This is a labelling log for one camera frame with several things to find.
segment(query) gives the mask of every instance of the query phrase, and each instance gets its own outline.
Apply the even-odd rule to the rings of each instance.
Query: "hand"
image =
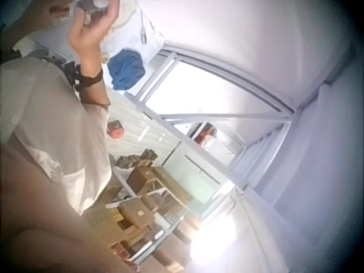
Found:
[[[32,0],[18,23],[25,32],[32,33],[54,20],[68,16],[72,2],[73,0]]]
[[[69,32],[68,40],[80,58],[81,68],[82,62],[98,62],[101,65],[100,42],[118,16],[119,0],[109,0],[106,14],[93,19],[90,25],[84,24],[86,12],[81,8],[75,8],[75,21]]]

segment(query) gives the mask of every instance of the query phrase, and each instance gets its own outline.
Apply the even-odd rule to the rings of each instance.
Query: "white shirt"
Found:
[[[107,111],[81,104],[58,67],[32,57],[1,66],[0,101],[1,142],[14,132],[82,214],[111,177]]]

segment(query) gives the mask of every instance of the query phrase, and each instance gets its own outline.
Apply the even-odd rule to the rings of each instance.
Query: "blue towel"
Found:
[[[107,67],[114,90],[129,90],[146,74],[140,53],[128,49],[112,57]]]

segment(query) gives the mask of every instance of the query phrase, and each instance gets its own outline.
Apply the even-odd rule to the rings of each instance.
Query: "red object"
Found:
[[[113,139],[121,139],[124,136],[124,128],[120,121],[113,121],[107,124],[107,133]]]

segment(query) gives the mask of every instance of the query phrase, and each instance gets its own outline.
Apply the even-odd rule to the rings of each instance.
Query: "ceiling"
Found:
[[[340,9],[320,0],[139,0],[166,43],[251,73],[297,100],[347,33]]]

